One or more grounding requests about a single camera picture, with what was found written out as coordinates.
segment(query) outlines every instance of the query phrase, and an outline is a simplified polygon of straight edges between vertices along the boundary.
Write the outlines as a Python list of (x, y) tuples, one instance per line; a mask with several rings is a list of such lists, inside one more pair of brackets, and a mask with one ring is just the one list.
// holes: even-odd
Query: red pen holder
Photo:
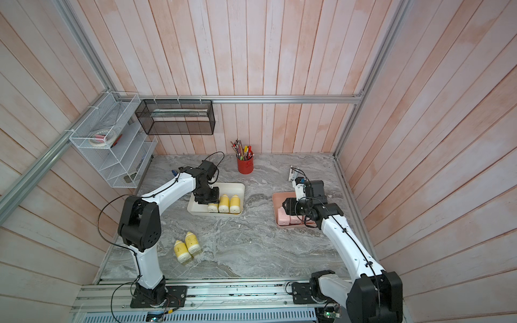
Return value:
[(237, 168), (241, 174), (249, 174), (253, 171), (253, 157), (248, 160), (240, 160), (237, 157)]

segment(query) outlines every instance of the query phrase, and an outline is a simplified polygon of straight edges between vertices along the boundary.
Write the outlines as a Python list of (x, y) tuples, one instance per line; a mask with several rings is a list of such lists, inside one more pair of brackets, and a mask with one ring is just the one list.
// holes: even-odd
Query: pink soap bar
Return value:
[(278, 208), (277, 214), (278, 214), (278, 218), (277, 218), (278, 225), (289, 225), (291, 217), (288, 216), (287, 213), (285, 213), (285, 210), (283, 207)]
[(291, 223), (291, 224), (302, 224), (303, 223), (303, 216), (290, 216), (290, 217), (291, 217), (291, 220), (289, 223)]

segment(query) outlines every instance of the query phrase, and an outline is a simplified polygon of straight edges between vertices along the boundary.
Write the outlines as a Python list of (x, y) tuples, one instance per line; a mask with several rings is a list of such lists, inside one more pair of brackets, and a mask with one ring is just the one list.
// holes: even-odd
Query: metal grille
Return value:
[[(120, 322), (145, 322), (147, 311), (116, 312)], [(240, 310), (179, 310), (164, 316), (165, 322), (315, 322), (313, 307), (285, 309), (240, 309)], [(88, 313), (83, 323), (115, 322), (111, 313)]]
[(143, 100), (136, 116), (147, 134), (214, 133), (215, 117), (210, 100)]

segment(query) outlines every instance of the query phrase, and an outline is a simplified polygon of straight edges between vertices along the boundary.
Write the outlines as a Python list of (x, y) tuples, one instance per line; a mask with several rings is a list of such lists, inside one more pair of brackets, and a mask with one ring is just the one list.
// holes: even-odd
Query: white tray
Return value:
[(195, 216), (216, 216), (216, 217), (239, 217), (242, 214), (243, 206), (244, 206), (244, 184), (242, 183), (219, 183), (215, 182), (210, 187), (219, 187), (219, 197), (223, 194), (228, 195), (229, 199), (232, 199), (232, 196), (237, 195), (240, 199), (240, 213), (239, 214), (231, 214), (231, 213), (212, 213), (208, 212), (208, 205), (206, 204), (198, 204), (194, 201), (194, 193), (190, 194), (189, 205), (187, 206), (187, 211), (190, 214)]

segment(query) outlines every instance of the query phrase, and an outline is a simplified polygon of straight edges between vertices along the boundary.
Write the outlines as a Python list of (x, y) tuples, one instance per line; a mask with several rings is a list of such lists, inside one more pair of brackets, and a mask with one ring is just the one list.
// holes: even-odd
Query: pink tray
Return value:
[[(275, 222), (277, 227), (281, 229), (295, 229), (295, 228), (303, 228), (305, 225), (303, 224), (290, 224), (290, 225), (278, 225), (278, 209), (282, 207), (282, 203), (284, 203), (285, 199), (288, 197), (296, 197), (295, 192), (282, 192), (282, 193), (273, 193), (273, 209), (275, 209)], [(307, 224), (315, 224), (314, 221), (307, 221)]]

